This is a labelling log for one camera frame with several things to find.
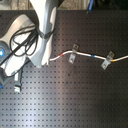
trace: electrical cord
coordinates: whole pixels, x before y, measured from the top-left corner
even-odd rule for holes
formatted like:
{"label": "electrical cord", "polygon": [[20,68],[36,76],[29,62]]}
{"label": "electrical cord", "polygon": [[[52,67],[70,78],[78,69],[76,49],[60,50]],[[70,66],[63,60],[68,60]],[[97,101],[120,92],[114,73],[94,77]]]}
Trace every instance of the electrical cord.
{"label": "electrical cord", "polygon": [[[18,42],[15,41],[15,37],[16,36],[20,36],[22,34],[29,34],[28,37],[21,43],[19,44]],[[13,43],[17,44],[18,46],[12,50],[12,41]],[[31,54],[28,54],[28,50],[31,48],[31,46],[35,43],[35,49],[33,50],[33,52]],[[11,53],[0,63],[0,66],[2,64],[4,64],[11,56],[15,55],[17,57],[21,57],[23,55],[32,55],[34,54],[36,48],[37,48],[37,43],[38,43],[38,32],[37,32],[37,28],[35,27],[35,25],[33,26],[27,26],[27,27],[24,27],[24,28],[21,28],[20,30],[16,31],[11,39],[10,39],[10,42],[9,42],[9,47],[10,47],[10,50],[11,50]],[[17,55],[16,52],[21,48],[21,47],[25,47],[25,52],[22,54],[22,55]]]}
{"label": "electrical cord", "polygon": [[24,66],[25,65],[27,65],[28,63],[30,63],[31,61],[30,60],[28,60],[19,70],[17,70],[13,75],[11,75],[11,76],[8,76],[8,77],[13,77],[13,76],[15,76],[21,69],[23,69],[24,68]]}
{"label": "electrical cord", "polygon": [[[73,51],[66,51],[66,52],[62,53],[61,55],[59,55],[59,56],[57,56],[57,57],[55,57],[55,58],[50,59],[50,61],[57,60],[57,59],[59,59],[61,56],[66,55],[66,54],[69,54],[69,53],[73,53]],[[105,57],[101,57],[101,56],[97,56],[97,55],[91,55],[91,54],[87,54],[87,53],[77,52],[76,54],[77,54],[77,55],[82,55],[82,56],[87,56],[87,57],[98,58],[98,59],[102,59],[102,60],[105,60],[105,59],[106,59]]]}
{"label": "electrical cord", "polygon": [[[66,54],[69,54],[69,53],[73,53],[73,51],[66,51],[66,52],[62,53],[61,55],[50,59],[50,61],[55,61],[55,60],[59,59],[60,57],[62,57],[63,55],[66,55]],[[101,59],[101,60],[105,60],[106,59],[105,57],[102,57],[102,56],[91,55],[91,54],[87,54],[87,53],[77,52],[76,54],[77,55],[86,56],[86,57],[93,57],[93,58],[97,58],[97,59]],[[118,59],[113,59],[113,60],[110,60],[110,61],[111,62],[117,62],[117,61],[120,61],[120,60],[123,60],[123,59],[127,59],[127,58],[128,58],[128,55],[124,56],[124,57],[121,57],[121,58],[118,58]]]}

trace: optical breadboard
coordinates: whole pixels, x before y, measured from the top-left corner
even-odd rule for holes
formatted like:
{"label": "optical breadboard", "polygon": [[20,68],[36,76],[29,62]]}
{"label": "optical breadboard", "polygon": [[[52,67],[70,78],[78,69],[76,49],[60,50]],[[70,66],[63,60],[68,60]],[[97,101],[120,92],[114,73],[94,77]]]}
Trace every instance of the optical breadboard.
{"label": "optical breadboard", "polygon": [[[35,11],[0,11],[0,36],[13,17]],[[119,58],[128,54],[128,11],[58,10],[51,58],[72,50]],[[1,128],[128,128],[128,59],[111,63],[70,54],[49,66],[23,69],[22,92],[12,79],[0,90]]]}

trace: cable clip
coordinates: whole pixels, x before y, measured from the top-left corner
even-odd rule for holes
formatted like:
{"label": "cable clip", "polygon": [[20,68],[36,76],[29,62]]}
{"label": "cable clip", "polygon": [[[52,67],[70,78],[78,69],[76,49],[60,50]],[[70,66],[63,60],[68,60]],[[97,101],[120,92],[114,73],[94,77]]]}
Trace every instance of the cable clip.
{"label": "cable clip", "polygon": [[54,31],[55,31],[55,29],[54,29],[53,31],[47,33],[47,34],[44,34],[44,33],[41,32],[39,29],[37,29],[37,32],[38,32],[38,34],[40,35],[40,37],[41,37],[42,39],[48,39],[48,38],[50,38],[50,36],[53,34]]}
{"label": "cable clip", "polygon": [[76,54],[78,52],[78,49],[79,49],[79,46],[74,44],[73,46],[73,49],[72,49],[72,54],[70,55],[70,58],[69,58],[69,63],[73,64],[74,61],[75,61],[75,58],[76,58]]}
{"label": "cable clip", "polygon": [[106,68],[108,67],[108,65],[111,64],[111,61],[114,58],[114,53],[112,51],[109,52],[109,55],[107,56],[107,58],[105,59],[105,61],[102,63],[101,67],[106,70]]}

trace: white cable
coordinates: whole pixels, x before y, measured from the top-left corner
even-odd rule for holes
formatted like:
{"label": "white cable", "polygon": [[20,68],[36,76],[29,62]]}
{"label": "white cable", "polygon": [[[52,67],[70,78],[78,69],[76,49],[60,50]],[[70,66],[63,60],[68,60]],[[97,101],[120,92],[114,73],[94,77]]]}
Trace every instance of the white cable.
{"label": "white cable", "polygon": [[118,58],[118,59],[114,59],[114,60],[112,60],[112,62],[124,60],[126,58],[128,58],[128,55],[127,56],[124,56],[124,57],[121,57],[121,58]]}
{"label": "white cable", "polygon": [[[63,55],[66,55],[68,53],[72,53],[73,51],[66,51],[64,53],[62,53],[61,55],[55,57],[55,58],[52,58],[50,59],[50,61],[54,61],[54,60],[57,60],[59,59],[61,56]],[[87,56],[87,57],[94,57],[94,58],[98,58],[98,59],[102,59],[102,60],[105,60],[106,58],[105,57],[101,57],[101,56],[95,56],[95,55],[91,55],[91,54],[87,54],[87,53],[81,53],[81,52],[77,52],[77,55],[82,55],[82,56]]]}

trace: black cable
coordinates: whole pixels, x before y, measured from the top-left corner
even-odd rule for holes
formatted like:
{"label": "black cable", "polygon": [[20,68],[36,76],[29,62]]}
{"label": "black cable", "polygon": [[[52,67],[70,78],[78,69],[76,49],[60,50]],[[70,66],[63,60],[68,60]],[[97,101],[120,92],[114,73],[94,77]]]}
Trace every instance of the black cable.
{"label": "black cable", "polygon": [[[29,33],[28,37],[21,44],[19,44],[18,42],[15,41],[15,37],[16,36],[19,36],[19,35],[22,35],[22,34],[27,34],[27,33]],[[18,45],[14,50],[12,50],[12,46],[11,46],[12,41],[14,41],[13,43],[15,43],[15,44]],[[35,43],[35,49],[34,49],[34,51],[31,54],[27,54],[28,50],[31,48],[31,47],[29,47],[29,45],[32,46],[32,44],[34,44],[34,43]],[[20,30],[16,31],[12,35],[12,37],[10,39],[10,43],[9,43],[9,47],[10,47],[11,53],[0,63],[0,66],[4,62],[6,62],[12,55],[15,55],[17,57],[21,57],[21,56],[23,56],[25,54],[32,55],[35,52],[36,48],[37,48],[37,43],[38,43],[38,32],[37,32],[37,28],[35,27],[35,25],[33,25],[33,26],[27,26],[27,27],[21,28]],[[23,46],[25,46],[25,49],[26,49],[25,50],[25,53],[23,53],[22,55],[16,55],[16,52],[21,47],[23,47]]]}
{"label": "black cable", "polygon": [[24,68],[25,65],[27,65],[27,64],[30,63],[30,62],[31,62],[31,61],[28,60],[19,70],[17,70],[13,75],[8,76],[8,77],[13,77],[13,76],[15,76],[22,68]]}

